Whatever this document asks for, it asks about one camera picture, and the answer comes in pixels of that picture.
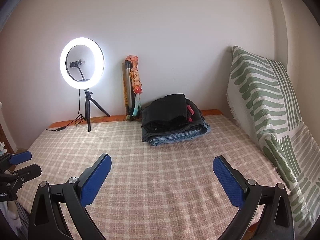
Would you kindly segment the dark grey folded pants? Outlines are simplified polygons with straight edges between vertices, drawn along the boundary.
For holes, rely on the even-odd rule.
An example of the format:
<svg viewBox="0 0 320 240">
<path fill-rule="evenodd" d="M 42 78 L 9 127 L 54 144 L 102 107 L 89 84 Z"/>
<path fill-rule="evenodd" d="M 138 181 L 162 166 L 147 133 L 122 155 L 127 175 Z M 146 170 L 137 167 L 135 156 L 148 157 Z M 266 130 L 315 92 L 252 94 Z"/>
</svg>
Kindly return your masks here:
<svg viewBox="0 0 320 240">
<path fill-rule="evenodd" d="M 181 129 L 178 129 L 176 131 L 160 132 L 160 133 L 147 132 L 146 129 L 142 127 L 142 142 L 148 143 L 148 140 L 150 140 L 151 138 L 153 138 L 155 136 L 170 135 L 173 133 L 186 132 L 186 131 L 190 131 L 192 129 L 203 127 L 204 122 L 206 122 L 206 121 L 205 121 L 204 117 L 202 116 L 202 112 L 189 99 L 187 99 L 186 102 L 187 102 L 187 105 L 189 105 L 191 107 L 191 109 L 194 111 L 194 114 L 191 116 L 192 122 L 187 123 Z"/>
</svg>

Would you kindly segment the black phone holder clip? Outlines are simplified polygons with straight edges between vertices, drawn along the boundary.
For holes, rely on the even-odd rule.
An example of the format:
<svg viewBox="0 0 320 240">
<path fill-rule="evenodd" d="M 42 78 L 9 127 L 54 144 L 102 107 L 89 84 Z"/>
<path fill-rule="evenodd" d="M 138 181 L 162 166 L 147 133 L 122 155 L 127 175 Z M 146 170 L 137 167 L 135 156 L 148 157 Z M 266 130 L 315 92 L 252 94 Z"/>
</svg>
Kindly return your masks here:
<svg viewBox="0 0 320 240">
<path fill-rule="evenodd" d="M 71 68 L 78 68 L 78 67 L 80 67 L 81 65 L 85 65 L 85 64 L 86 64 L 85 61 L 78 60 L 78 61 L 70 62 L 70 63 L 69 63 L 69 66 L 70 66 Z"/>
</svg>

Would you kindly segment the black mini tripod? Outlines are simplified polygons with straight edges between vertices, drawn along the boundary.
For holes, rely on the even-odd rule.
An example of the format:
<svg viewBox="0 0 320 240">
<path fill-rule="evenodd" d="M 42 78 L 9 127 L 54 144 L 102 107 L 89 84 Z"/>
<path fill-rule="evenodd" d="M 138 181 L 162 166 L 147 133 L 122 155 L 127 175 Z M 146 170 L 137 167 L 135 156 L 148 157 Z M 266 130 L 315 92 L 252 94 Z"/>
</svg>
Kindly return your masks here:
<svg viewBox="0 0 320 240">
<path fill-rule="evenodd" d="M 92 92 L 89 89 L 85 89 L 85 120 L 87 121 L 87 130 L 91 131 L 91 103 L 93 103 L 101 112 L 103 112 L 107 117 L 110 115 L 97 103 L 91 96 Z"/>
</svg>

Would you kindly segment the white clip desk lamp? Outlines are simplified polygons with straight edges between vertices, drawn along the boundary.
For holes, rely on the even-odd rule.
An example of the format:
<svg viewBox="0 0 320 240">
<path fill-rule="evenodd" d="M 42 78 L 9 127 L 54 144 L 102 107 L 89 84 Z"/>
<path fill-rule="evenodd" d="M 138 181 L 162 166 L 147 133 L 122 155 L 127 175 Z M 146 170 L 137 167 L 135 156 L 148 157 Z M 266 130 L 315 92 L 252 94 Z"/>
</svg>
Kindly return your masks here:
<svg viewBox="0 0 320 240">
<path fill-rule="evenodd" d="M 5 148 L 5 143 L 0 142 L 0 156 L 4 155 L 7 153 L 7 149 Z"/>
</svg>

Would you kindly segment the silver folded tripod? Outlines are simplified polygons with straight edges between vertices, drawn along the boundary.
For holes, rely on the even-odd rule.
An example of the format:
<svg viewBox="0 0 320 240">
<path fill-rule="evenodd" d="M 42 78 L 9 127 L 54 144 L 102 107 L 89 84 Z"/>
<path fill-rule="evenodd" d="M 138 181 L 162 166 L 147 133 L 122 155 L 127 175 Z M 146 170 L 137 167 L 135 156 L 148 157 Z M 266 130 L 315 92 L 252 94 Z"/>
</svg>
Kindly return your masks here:
<svg viewBox="0 0 320 240">
<path fill-rule="evenodd" d="M 131 92 L 131 71 L 132 63 L 130 60 L 125 60 L 125 75 L 126 75 L 126 90 L 127 90 L 127 102 L 128 102 L 128 110 L 129 115 L 132 115 L 133 104 L 132 104 L 132 92 Z"/>
</svg>

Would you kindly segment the blue folded jeans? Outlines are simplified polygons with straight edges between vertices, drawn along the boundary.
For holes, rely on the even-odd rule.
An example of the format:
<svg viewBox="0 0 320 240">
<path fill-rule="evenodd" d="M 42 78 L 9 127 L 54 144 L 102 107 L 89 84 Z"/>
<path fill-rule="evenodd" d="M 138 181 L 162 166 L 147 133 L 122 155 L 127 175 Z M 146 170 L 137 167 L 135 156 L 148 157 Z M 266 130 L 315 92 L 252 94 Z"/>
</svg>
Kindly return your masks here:
<svg viewBox="0 0 320 240">
<path fill-rule="evenodd" d="M 203 136 L 211 131 L 211 126 L 204 122 L 204 126 L 196 129 L 192 129 L 190 131 L 186 132 L 179 132 L 179 133 L 173 133 L 170 135 L 162 135 L 162 136 L 155 136 L 148 140 L 148 143 L 151 146 L 158 146 L 163 144 L 170 144 L 175 142 L 181 142 L 181 141 L 188 141 L 195 139 L 197 137 Z"/>
</svg>

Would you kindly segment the green striped white pillow cover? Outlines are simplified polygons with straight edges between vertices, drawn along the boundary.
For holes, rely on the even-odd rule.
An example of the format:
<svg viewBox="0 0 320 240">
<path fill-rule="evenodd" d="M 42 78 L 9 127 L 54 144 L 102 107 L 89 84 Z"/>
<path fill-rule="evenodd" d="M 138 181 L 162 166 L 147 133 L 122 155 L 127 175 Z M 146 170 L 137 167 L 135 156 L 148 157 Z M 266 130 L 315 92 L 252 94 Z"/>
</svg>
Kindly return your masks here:
<svg viewBox="0 0 320 240">
<path fill-rule="evenodd" d="M 295 236 L 303 239 L 319 219 L 319 145 L 302 120 L 286 68 L 234 46 L 227 100 L 236 123 L 289 189 Z"/>
</svg>

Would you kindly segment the black track pants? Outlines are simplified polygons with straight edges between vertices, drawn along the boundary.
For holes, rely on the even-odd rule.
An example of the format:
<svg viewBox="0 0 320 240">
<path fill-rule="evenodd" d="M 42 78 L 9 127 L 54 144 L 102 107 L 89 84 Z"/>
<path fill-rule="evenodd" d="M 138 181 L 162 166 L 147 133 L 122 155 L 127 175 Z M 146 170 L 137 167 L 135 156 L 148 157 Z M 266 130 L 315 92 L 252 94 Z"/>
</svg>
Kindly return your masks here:
<svg viewBox="0 0 320 240">
<path fill-rule="evenodd" d="M 184 94 L 171 94 L 142 110 L 142 127 L 148 133 L 185 131 L 204 126 L 201 111 Z"/>
</svg>

